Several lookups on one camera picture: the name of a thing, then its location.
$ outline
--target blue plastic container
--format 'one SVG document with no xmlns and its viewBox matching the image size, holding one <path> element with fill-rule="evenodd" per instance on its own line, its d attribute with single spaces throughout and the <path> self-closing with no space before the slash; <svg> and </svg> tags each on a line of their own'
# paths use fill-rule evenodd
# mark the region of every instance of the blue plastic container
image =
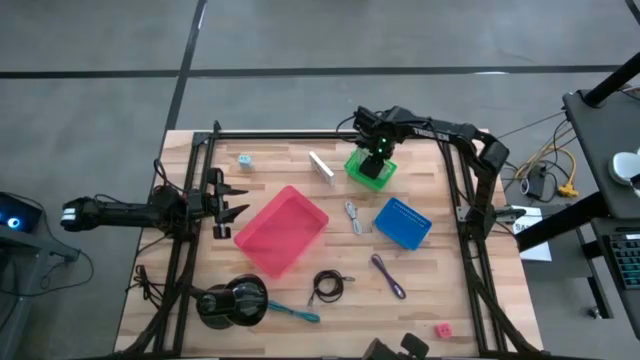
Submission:
<svg viewBox="0 0 640 360">
<path fill-rule="evenodd" d="M 431 230 L 431 221 L 402 201 L 391 198 L 374 221 L 376 227 L 398 245 L 416 250 Z"/>
</svg>

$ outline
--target pink plastic tray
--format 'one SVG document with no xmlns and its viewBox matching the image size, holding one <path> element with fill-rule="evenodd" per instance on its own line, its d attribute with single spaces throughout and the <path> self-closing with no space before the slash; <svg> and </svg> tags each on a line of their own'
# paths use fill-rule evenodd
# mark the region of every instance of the pink plastic tray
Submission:
<svg viewBox="0 0 640 360">
<path fill-rule="evenodd" d="M 287 186 L 234 238 L 267 275 L 279 278 L 320 235 L 329 217 L 293 186 Z"/>
</svg>

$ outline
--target white card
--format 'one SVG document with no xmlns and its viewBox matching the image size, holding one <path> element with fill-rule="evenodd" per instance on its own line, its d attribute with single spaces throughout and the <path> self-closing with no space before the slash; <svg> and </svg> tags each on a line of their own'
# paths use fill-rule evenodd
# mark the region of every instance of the white card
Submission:
<svg viewBox="0 0 640 360">
<path fill-rule="evenodd" d="M 322 162 L 318 155 L 316 155 L 316 153 L 314 153 L 313 151 L 309 151 L 309 161 L 311 161 L 311 165 L 318 172 L 318 174 L 320 174 L 329 185 L 333 186 L 336 178 L 333 171 L 331 171 L 331 169 L 329 169 L 329 167 L 324 162 Z"/>
<path fill-rule="evenodd" d="M 542 213 L 540 212 L 540 208 L 515 205 L 513 205 L 512 207 L 514 209 L 523 209 L 527 212 L 525 216 L 520 217 L 513 223 L 514 234 L 517 234 L 520 231 L 542 220 Z M 520 258 L 523 260 L 551 261 L 551 251 L 549 250 L 549 243 L 545 242 L 538 246 L 532 247 L 527 251 L 521 252 Z"/>
</svg>

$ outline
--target wooden tabletop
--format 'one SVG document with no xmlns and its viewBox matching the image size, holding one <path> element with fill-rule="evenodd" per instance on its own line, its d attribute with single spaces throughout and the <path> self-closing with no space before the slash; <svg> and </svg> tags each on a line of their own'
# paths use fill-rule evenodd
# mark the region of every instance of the wooden tabletop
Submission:
<svg viewBox="0 0 640 360">
<path fill-rule="evenodd" d="M 193 131 L 167 133 L 161 159 L 169 179 L 176 184 L 184 182 L 192 134 Z M 214 240 L 213 221 L 208 219 L 200 235 L 194 286 L 206 289 L 215 284 L 226 284 L 237 275 L 254 273 L 267 284 L 271 300 L 306 311 L 312 279 L 319 271 L 337 269 L 343 275 L 355 277 L 356 281 L 346 283 L 344 295 L 336 303 L 324 304 L 316 299 L 313 310 L 321 317 L 320 324 L 268 311 L 257 326 L 213 330 L 200 321 L 195 301 L 191 300 L 183 356 L 361 357 L 376 337 L 392 350 L 399 351 L 400 341 L 407 332 L 429 345 L 430 356 L 477 354 L 447 175 L 436 143 L 409 140 L 397 145 L 393 161 L 398 170 L 378 193 L 345 173 L 343 165 L 353 150 L 353 144 L 339 140 L 216 141 L 213 165 L 224 171 L 225 182 L 250 191 L 246 195 L 227 198 L 230 206 L 251 205 L 231 225 L 234 234 L 287 185 L 293 185 L 327 213 L 329 224 L 292 268 L 280 279 L 273 280 L 244 256 L 233 240 Z M 335 172 L 334 187 L 314 172 L 309 151 L 316 152 Z M 240 154 L 251 156 L 253 171 L 239 168 L 237 158 Z M 201 161 L 197 166 L 197 180 Z M 400 248 L 372 224 L 391 196 L 433 222 L 431 232 L 416 251 Z M 344 209 L 347 200 L 358 208 L 358 219 L 364 229 L 362 235 L 353 233 Z M 504 204 L 504 191 L 498 181 L 494 205 Z M 161 236 L 157 230 L 145 230 L 140 246 Z M 525 338 L 541 349 L 514 239 L 492 233 L 487 246 L 501 307 Z M 136 264 L 145 265 L 151 281 L 162 283 L 170 250 L 171 240 L 163 240 L 145 250 Z M 405 300 L 392 294 L 382 273 L 371 263 L 370 257 L 374 253 L 382 257 L 390 274 L 404 287 Z M 149 301 L 143 300 L 140 289 L 131 290 L 122 315 L 116 350 L 131 344 L 155 311 Z M 174 306 L 169 321 L 170 339 L 176 311 L 177 306 Z M 483 319 L 487 338 L 493 345 L 489 316 L 484 307 Z M 439 339 L 434 331 L 435 325 L 444 322 L 451 324 L 453 329 L 453 337 L 447 340 Z"/>
</svg>

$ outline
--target gray floor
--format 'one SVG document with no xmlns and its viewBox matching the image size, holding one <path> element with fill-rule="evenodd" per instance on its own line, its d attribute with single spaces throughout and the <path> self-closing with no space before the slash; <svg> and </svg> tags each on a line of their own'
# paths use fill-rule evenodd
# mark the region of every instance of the gray floor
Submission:
<svg viewBox="0 0 640 360">
<path fill-rule="evenodd" d="M 0 71 L 179 69 L 195 0 L 0 0 Z M 192 68 L 619 64 L 640 28 L 622 0 L 210 0 Z M 357 105 L 402 105 L 501 134 L 559 111 L 604 73 L 190 79 L 178 129 L 332 128 Z M 143 201 L 175 79 L 0 80 L 0 187 L 40 200 L 97 192 Z M 504 139 L 521 163 L 560 119 Z M 577 142 L 576 186 L 596 187 Z M 528 201 L 512 188 L 514 204 Z M 37 300 L 20 358 L 103 355 L 113 346 L 138 230 L 71 234 L 93 281 Z M 586 281 L 529 283 L 545 348 L 634 358 L 640 343 L 602 263 L 613 320 L 592 321 Z M 55 284 L 86 276 L 77 263 Z"/>
</svg>

